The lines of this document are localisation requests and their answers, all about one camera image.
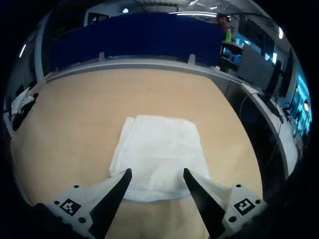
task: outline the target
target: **window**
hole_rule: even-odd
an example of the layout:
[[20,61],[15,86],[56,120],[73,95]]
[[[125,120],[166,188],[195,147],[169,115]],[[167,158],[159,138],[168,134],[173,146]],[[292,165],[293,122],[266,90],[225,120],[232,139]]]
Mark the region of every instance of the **window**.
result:
[[[306,100],[309,105],[308,112],[304,107]],[[307,84],[300,75],[298,75],[297,87],[291,102],[290,113],[293,117],[297,117],[296,123],[298,124],[298,129],[303,130],[305,133],[309,132],[309,125],[312,122],[311,103]]]
[[96,22],[102,21],[104,19],[108,19],[109,16],[103,15],[103,14],[98,14],[98,13],[89,13],[87,17],[87,24],[94,24]]
[[276,64],[276,61],[277,61],[277,53],[273,53],[273,54],[272,54],[272,62],[273,62],[274,64]]
[[270,58],[270,55],[268,55],[267,53],[265,53],[265,59],[266,59],[266,61],[268,61],[269,58]]

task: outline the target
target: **ceiling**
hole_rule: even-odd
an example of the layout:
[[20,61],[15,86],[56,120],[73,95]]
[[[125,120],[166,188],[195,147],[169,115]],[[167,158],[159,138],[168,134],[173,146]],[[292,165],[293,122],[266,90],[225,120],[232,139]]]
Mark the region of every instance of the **ceiling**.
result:
[[[277,48],[283,52],[288,53],[291,47],[286,37],[279,39],[278,26],[271,19],[271,17],[260,8],[252,0],[197,0],[194,4],[190,4],[190,0],[108,0],[103,3],[107,6],[116,6],[121,9],[129,9],[130,13],[138,12],[177,12],[177,11],[201,11],[201,12],[214,12],[224,14],[234,13],[252,13],[259,14],[260,16],[245,15],[259,27],[261,27],[272,39],[274,39]],[[239,15],[234,15],[231,25],[238,27]],[[216,19],[205,20],[209,22],[216,22]]]

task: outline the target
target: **green bottle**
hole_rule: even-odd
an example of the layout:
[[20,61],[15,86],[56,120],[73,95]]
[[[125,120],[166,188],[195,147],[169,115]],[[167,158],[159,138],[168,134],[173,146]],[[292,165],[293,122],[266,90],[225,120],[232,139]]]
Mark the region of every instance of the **green bottle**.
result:
[[226,39],[225,41],[232,41],[232,32],[230,29],[226,32]]

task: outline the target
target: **folded towel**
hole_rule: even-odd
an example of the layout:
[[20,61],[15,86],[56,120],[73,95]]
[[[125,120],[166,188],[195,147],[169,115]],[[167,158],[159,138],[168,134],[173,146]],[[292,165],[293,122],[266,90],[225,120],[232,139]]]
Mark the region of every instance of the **folded towel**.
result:
[[151,202],[189,195],[188,168],[206,178],[209,171],[195,124],[185,119],[140,115],[127,118],[110,165],[110,176],[132,169],[125,199]]

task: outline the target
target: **wooden table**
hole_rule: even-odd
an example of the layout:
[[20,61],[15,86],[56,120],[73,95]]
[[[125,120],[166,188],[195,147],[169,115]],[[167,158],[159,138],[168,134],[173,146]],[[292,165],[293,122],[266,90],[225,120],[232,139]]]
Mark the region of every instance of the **wooden table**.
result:
[[[262,196],[249,138],[226,98],[208,78],[193,74],[119,69],[57,79],[11,143],[17,175],[32,204],[52,201],[69,185],[94,185],[109,165],[126,117],[153,114],[196,124],[211,179],[242,183]],[[191,197],[152,203],[123,201],[109,238],[207,238]]]

